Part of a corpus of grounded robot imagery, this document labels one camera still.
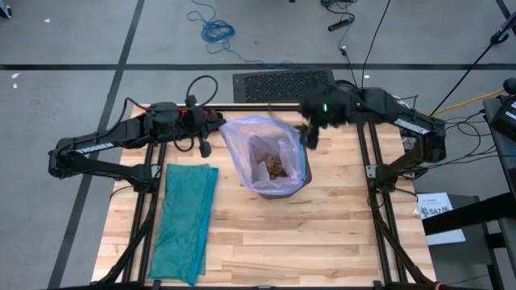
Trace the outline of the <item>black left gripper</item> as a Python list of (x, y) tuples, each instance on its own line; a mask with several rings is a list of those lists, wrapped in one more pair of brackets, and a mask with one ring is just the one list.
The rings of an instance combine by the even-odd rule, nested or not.
[(206, 139), (209, 134), (208, 124), (211, 123), (211, 132), (219, 132), (220, 127), (225, 124), (226, 119), (222, 113), (213, 110), (197, 108), (187, 110), (179, 109), (180, 131), (177, 133), (178, 139), (186, 139), (190, 137), (199, 137)]

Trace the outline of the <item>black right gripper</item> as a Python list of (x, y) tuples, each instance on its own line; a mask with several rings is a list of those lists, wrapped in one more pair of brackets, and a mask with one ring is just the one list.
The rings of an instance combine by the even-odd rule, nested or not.
[(309, 121), (298, 127), (303, 147), (314, 150), (318, 146), (319, 127), (338, 127), (355, 124), (357, 86), (349, 81), (338, 80), (334, 83), (313, 82), (300, 98), (300, 114)]

